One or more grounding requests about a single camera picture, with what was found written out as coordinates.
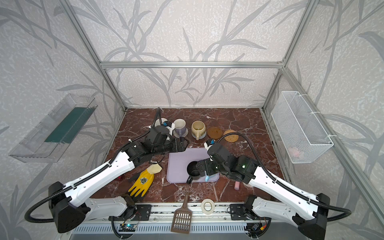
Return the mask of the brown wooden coaster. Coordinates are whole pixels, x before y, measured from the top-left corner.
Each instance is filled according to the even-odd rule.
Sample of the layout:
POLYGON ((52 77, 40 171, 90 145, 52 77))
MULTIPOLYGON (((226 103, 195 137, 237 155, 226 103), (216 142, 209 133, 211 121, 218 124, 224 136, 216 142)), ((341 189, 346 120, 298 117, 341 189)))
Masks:
POLYGON ((218 140, 223 136, 223 131, 218 127, 210 127, 207 130, 207 134, 208 134, 209 138, 214 139, 214 140, 218 140))

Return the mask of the white speckled mug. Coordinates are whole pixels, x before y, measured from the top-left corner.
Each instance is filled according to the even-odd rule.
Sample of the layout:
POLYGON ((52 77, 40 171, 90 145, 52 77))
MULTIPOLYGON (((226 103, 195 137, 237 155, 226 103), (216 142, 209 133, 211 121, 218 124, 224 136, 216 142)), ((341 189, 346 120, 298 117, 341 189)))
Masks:
POLYGON ((167 121, 166 118, 161 118, 161 120, 157 119, 157 120, 155 121, 155 127, 156 127, 156 126, 160 126, 162 123, 164 123, 164 122, 166 122, 166 121, 167 121))

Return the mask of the grey-blue woven coaster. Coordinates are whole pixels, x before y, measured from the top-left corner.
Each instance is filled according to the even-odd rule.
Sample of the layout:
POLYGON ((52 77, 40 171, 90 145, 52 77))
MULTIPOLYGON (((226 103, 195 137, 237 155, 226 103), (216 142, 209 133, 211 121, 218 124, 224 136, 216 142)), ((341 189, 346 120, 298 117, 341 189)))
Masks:
POLYGON ((194 139, 196 139, 197 141, 198 141, 198 140, 202 140, 203 138, 206 137, 206 135, 207 135, 207 133, 205 132, 205 133, 203 133, 201 136, 199 136, 199 138, 197 138, 196 135, 194 135, 194 133, 192 133, 192 137, 193 137, 194 139))

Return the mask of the yellow work glove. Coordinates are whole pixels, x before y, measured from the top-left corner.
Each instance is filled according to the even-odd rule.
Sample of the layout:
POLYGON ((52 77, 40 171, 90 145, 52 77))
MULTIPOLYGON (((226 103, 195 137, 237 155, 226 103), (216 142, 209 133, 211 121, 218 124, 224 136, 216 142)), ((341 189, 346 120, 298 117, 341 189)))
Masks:
POLYGON ((151 187, 155 174, 160 173, 162 169, 159 164, 153 164, 141 172, 133 186, 128 190, 130 197, 143 197, 151 187))

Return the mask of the lilac mug white inside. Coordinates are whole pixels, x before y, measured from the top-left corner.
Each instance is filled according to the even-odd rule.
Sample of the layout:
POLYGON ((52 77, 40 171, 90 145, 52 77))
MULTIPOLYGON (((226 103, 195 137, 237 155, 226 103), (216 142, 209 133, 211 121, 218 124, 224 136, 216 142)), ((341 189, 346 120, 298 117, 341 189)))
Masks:
POLYGON ((186 121, 183 119, 177 119, 174 121, 175 129, 184 129, 187 128, 186 121))

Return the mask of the white tape roll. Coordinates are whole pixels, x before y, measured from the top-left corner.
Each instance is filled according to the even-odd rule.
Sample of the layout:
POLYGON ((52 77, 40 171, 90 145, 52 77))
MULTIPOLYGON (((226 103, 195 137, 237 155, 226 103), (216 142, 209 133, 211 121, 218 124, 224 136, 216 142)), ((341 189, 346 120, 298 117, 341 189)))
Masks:
POLYGON ((201 203, 201 210, 207 216, 212 215, 215 211, 215 202, 211 199, 204 199, 201 203))

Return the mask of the rattan wicker coaster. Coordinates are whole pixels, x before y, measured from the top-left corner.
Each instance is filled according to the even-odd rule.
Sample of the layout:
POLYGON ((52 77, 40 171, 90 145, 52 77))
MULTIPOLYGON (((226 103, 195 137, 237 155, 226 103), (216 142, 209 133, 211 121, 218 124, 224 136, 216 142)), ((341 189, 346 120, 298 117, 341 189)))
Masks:
POLYGON ((226 130, 224 132, 225 140, 229 143, 235 143, 239 139, 239 136, 234 134, 235 132, 234 130, 226 130))

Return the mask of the black mug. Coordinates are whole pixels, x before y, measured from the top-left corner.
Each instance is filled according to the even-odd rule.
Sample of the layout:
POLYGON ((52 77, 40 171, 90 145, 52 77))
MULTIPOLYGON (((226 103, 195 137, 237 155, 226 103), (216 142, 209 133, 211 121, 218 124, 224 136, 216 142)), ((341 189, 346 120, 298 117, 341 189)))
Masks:
POLYGON ((200 172, 197 168, 197 161, 190 162, 187 166, 188 179, 187 184, 191 184, 193 181, 199 180, 201 178, 200 172))

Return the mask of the green circuit board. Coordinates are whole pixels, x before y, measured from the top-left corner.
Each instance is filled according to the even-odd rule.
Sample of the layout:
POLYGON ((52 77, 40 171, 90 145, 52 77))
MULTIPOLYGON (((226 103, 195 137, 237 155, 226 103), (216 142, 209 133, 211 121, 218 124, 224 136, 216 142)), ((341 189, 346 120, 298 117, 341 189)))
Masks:
POLYGON ((137 224, 120 224, 119 232, 128 233, 135 232, 137 229, 137 224))

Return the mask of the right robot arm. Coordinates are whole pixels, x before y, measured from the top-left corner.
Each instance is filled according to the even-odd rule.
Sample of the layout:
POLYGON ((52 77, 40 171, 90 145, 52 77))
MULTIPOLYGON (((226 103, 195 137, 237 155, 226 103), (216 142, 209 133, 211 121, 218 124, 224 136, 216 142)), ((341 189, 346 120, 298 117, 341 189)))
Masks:
POLYGON ((288 223, 311 240, 325 239, 329 222, 344 219, 352 214, 349 209, 331 206, 327 195, 305 192, 272 174, 262 163, 249 138, 241 133, 234 134, 246 140, 254 157, 236 157, 220 140, 208 139, 204 147, 209 158, 200 161, 202 167, 199 170, 207 176, 220 173, 228 179, 260 189, 276 199, 268 201, 250 196, 244 204, 247 212, 260 218, 288 223))

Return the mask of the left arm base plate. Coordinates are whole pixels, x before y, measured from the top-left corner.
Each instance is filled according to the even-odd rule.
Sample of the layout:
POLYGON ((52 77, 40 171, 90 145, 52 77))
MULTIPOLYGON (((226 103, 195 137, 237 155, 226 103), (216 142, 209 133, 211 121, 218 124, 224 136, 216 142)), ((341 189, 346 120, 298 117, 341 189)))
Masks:
POLYGON ((152 205, 150 204, 128 206, 120 216, 120 221, 148 221, 151 209, 152 205))

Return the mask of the beige ceramic mug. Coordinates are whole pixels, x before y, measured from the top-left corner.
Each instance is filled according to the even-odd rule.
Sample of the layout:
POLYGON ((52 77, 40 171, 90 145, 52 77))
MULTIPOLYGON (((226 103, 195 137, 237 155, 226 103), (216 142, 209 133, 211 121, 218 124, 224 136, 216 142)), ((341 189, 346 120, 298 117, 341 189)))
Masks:
POLYGON ((191 130, 197 138, 199 138, 199 136, 201 136, 203 133, 207 132, 206 125, 202 121, 194 121, 192 123, 191 130))

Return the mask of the brown slotted spatula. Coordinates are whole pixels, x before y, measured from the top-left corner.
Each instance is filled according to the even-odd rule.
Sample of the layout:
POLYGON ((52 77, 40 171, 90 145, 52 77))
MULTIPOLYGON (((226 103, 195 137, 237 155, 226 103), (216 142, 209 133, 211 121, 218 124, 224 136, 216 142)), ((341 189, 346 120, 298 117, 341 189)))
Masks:
POLYGON ((189 193, 186 193, 181 208, 176 209, 171 225, 171 232, 189 234, 191 231, 192 211, 188 208, 189 193))

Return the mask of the lilac plastic tray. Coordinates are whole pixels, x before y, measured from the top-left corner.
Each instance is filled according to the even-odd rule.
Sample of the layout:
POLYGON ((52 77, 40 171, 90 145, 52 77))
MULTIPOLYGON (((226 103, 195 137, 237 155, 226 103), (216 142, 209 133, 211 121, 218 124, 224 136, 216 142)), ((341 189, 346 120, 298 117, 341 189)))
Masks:
POLYGON ((167 181, 172 184, 185 184, 189 177, 188 164, 209 158, 205 148, 187 148, 184 152, 170 153, 167 181))

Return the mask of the pink object in basket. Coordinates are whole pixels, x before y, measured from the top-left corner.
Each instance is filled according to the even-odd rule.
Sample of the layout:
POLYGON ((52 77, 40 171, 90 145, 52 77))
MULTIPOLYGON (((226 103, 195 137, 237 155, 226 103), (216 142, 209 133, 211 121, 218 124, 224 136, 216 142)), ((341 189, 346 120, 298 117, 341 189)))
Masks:
POLYGON ((289 149, 288 149, 288 152, 289 152, 291 158, 302 159, 302 157, 303 157, 303 152, 300 151, 300 150, 299 150, 298 148, 296 148, 296 147, 289 148, 289 149))

